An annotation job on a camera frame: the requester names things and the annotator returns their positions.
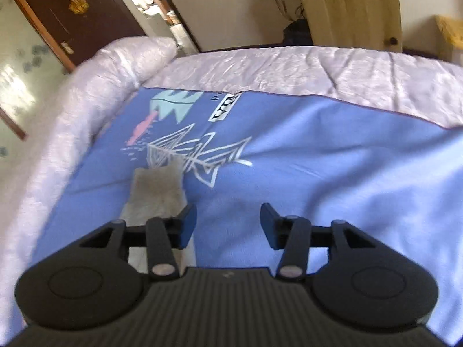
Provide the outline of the blue patterned bed sheet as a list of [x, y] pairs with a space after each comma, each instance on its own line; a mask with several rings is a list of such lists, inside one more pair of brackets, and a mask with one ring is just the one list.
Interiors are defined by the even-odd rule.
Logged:
[[174, 155], [198, 211], [199, 265], [275, 268], [263, 203], [345, 220], [432, 273], [429, 327], [462, 337], [462, 129], [324, 96], [140, 90], [71, 177], [32, 262], [117, 219], [135, 169]]

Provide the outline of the grey fleece pants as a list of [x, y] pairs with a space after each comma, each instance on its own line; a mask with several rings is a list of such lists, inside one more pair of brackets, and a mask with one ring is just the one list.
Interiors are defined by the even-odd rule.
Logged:
[[[157, 168], [136, 168], [133, 172], [129, 198], [122, 209], [120, 219], [127, 226], [144, 226], [154, 217], [175, 217], [187, 205], [183, 188], [181, 156], [174, 156], [167, 165]], [[187, 267], [196, 266], [194, 237], [185, 249], [173, 249], [173, 256], [183, 274]], [[140, 273], [148, 273], [146, 248], [130, 248], [129, 265]]]

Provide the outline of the dark brown wooden door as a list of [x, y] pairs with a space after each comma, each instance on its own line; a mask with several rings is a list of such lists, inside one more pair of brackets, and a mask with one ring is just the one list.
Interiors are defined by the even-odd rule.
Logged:
[[122, 0], [26, 0], [75, 66], [111, 42], [144, 36]]

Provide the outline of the frosted glass sliding door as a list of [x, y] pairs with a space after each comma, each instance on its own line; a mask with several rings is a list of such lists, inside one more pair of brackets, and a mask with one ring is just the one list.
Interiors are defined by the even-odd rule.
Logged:
[[1, 0], [1, 109], [26, 134], [67, 71], [14, 0]]

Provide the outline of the light wooden cabinet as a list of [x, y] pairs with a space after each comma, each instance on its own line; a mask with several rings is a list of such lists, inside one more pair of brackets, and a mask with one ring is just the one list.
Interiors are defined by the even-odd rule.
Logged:
[[313, 44], [401, 53], [399, 0], [301, 0]]

